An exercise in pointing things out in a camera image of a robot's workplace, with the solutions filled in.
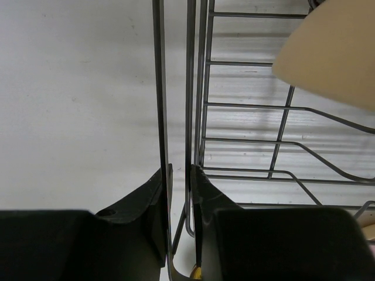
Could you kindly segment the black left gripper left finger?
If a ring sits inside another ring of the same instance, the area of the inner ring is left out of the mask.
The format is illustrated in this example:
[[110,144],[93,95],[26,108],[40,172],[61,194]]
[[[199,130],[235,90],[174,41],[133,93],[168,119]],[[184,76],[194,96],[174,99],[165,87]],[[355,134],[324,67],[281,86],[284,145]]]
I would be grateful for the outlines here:
[[2,280],[159,280],[172,264],[173,168],[96,214],[1,211]]

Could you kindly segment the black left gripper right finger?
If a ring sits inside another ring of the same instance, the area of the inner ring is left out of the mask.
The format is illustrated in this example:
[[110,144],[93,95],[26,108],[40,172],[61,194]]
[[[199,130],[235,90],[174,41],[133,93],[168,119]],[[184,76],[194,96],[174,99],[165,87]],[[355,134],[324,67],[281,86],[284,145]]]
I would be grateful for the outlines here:
[[240,207],[191,167],[203,280],[373,280],[374,256],[341,208]]

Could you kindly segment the brown yellow patterned plate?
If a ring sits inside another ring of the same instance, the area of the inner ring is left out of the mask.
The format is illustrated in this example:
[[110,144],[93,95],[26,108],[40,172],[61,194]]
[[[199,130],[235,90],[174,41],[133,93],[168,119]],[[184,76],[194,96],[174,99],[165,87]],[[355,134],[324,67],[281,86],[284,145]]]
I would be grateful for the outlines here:
[[193,280],[201,280],[202,279],[202,269],[201,269],[201,267],[195,265],[193,267],[189,277]]

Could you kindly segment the black wire dish rack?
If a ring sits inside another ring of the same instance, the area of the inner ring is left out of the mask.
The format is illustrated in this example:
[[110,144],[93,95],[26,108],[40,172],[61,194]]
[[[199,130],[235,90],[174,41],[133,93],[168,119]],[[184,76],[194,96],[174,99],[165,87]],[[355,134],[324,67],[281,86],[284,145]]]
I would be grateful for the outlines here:
[[166,1],[174,265],[196,265],[191,168],[246,209],[374,216],[374,114],[277,79],[272,64],[319,1]]

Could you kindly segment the yellow plate front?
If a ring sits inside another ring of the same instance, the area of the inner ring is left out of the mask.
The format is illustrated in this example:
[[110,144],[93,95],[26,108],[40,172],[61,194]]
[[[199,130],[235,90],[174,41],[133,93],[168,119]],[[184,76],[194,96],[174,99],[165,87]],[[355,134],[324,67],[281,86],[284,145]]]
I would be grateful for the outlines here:
[[360,221],[359,224],[366,239],[369,241],[374,241],[374,216],[370,216],[366,220]]

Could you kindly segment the pink plate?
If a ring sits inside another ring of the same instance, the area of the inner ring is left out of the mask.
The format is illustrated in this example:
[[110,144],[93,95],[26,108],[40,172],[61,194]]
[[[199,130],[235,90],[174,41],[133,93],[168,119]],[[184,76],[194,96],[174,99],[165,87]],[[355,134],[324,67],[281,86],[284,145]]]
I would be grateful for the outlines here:
[[373,256],[375,256],[375,245],[369,245],[369,248],[370,248]]

